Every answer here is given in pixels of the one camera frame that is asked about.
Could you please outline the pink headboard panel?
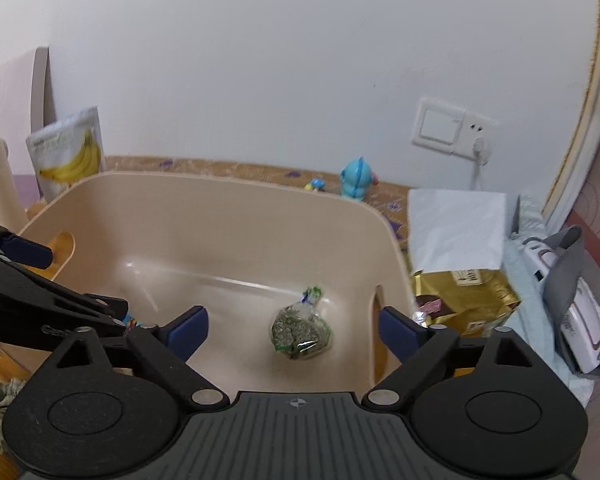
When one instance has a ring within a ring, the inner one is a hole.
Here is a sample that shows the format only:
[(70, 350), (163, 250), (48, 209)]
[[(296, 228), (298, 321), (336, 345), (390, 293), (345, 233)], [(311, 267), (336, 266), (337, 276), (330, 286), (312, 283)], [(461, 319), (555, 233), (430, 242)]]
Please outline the pink headboard panel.
[(0, 137), (15, 176), (33, 176), (27, 138), (45, 126), (48, 47), (37, 47), (0, 65)]

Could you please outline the white wall switch socket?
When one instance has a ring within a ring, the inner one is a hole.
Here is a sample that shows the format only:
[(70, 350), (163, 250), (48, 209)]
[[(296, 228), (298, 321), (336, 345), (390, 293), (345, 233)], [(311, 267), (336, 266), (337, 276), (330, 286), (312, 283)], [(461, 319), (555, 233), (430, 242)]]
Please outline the white wall switch socket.
[(412, 143), (467, 160), (488, 160), (498, 123), (479, 114), (433, 98), (422, 98)]

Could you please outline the beige plastic storage bin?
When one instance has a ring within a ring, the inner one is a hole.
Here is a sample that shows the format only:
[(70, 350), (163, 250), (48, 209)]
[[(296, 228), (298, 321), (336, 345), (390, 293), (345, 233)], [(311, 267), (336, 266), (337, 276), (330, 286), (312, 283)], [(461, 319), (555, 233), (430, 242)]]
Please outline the beige plastic storage bin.
[[(70, 188), (23, 230), (44, 244), (61, 233), (73, 251), (59, 284), (123, 298), (144, 324), (205, 307), (209, 335), (189, 365), (228, 394), (361, 394), (398, 365), (378, 313), (411, 313), (414, 297), (396, 237), (371, 206), (275, 184), (110, 172)], [(290, 360), (270, 326), (311, 286), (332, 340)]]

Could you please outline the white tissue sheet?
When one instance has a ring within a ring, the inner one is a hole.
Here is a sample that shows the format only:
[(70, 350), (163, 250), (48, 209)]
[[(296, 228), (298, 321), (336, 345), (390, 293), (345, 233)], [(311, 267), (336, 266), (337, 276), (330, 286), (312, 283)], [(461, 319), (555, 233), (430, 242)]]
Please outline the white tissue sheet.
[(414, 272), (498, 270), (503, 262), (502, 193), (413, 188), (407, 248)]

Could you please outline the green dried herb packet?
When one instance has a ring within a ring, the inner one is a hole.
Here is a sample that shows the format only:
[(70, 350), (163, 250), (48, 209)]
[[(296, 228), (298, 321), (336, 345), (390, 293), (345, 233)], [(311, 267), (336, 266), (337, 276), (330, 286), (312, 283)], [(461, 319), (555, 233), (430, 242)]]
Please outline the green dried herb packet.
[(276, 312), (270, 326), (270, 341), (277, 353), (290, 360), (311, 359), (332, 342), (332, 329), (318, 312), (321, 287), (308, 287), (302, 298)]

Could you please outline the banana chips snack bag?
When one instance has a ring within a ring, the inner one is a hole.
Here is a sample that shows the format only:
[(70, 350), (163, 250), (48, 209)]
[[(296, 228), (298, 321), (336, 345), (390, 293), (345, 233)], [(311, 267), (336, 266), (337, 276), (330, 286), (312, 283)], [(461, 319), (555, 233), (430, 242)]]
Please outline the banana chips snack bag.
[(81, 180), (105, 170), (96, 107), (35, 131), (26, 144), (38, 187), (47, 203)]

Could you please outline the light blue bedding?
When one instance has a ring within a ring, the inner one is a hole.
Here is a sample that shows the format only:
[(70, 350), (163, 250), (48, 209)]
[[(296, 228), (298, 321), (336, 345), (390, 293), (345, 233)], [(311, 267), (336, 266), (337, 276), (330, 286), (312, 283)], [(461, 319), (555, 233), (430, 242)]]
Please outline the light blue bedding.
[(516, 203), (512, 232), (505, 239), (503, 252), (503, 270), (521, 303), (505, 325), (521, 336), (580, 403), (586, 406), (593, 394), (594, 382), (573, 374), (555, 350), (554, 330), (538, 282), (527, 268), (521, 251), (522, 242), (528, 237), (544, 240), (548, 232), (539, 202), (531, 195), (521, 194)]

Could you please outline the small blue yellow toy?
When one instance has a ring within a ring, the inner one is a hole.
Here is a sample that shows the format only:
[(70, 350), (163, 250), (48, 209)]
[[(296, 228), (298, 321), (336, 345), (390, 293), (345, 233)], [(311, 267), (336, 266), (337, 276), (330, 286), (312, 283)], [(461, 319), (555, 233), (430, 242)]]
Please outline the small blue yellow toy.
[(324, 192), (326, 190), (326, 182), (322, 179), (312, 179), (309, 183), (304, 186), (306, 191), (311, 192)]

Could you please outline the blue cartoon tissue pack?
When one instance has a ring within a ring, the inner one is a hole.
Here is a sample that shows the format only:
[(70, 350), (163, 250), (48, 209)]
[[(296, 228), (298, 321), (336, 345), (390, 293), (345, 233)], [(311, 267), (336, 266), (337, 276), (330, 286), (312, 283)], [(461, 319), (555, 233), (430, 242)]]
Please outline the blue cartoon tissue pack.
[(135, 316), (133, 316), (130, 312), (128, 312), (122, 320), (125, 328), (127, 330), (132, 330), (134, 327), (144, 327), (144, 324), (141, 323)]

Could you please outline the blue cartoon figurine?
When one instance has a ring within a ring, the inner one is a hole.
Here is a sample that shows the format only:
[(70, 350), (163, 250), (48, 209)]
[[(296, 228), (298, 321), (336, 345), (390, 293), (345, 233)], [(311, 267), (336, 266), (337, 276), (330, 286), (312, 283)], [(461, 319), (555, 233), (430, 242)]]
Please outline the blue cartoon figurine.
[(362, 202), (368, 189), (378, 185), (379, 180), (364, 157), (359, 157), (340, 172), (340, 195)]

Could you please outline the gold foil tissue box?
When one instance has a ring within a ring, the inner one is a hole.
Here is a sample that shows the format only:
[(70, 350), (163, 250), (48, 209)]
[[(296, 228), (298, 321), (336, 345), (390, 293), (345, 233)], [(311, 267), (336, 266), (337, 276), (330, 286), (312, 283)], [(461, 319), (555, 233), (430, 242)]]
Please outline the gold foil tissue box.
[(504, 324), (521, 300), (500, 270), (417, 272), (414, 321), (444, 325), (462, 337), (484, 338)]

